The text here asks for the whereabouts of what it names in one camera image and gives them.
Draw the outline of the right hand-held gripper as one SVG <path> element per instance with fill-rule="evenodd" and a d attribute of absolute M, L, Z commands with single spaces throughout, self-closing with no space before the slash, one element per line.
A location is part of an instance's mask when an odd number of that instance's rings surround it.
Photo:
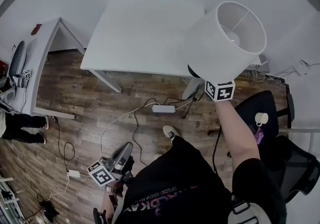
<path fill-rule="evenodd" d="M 233 99 L 236 88 L 234 80 L 227 83 L 210 83 L 206 80 L 204 85 L 204 92 L 211 101 L 222 102 Z"/>

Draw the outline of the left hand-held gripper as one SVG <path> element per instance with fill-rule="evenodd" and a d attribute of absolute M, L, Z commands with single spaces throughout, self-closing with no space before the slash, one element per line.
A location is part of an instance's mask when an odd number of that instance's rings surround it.
<path fill-rule="evenodd" d="M 89 176 L 100 186 L 112 182 L 130 183 L 134 176 L 132 168 L 135 163 L 133 144 L 126 142 L 117 148 L 110 158 L 102 157 L 87 168 Z"/>

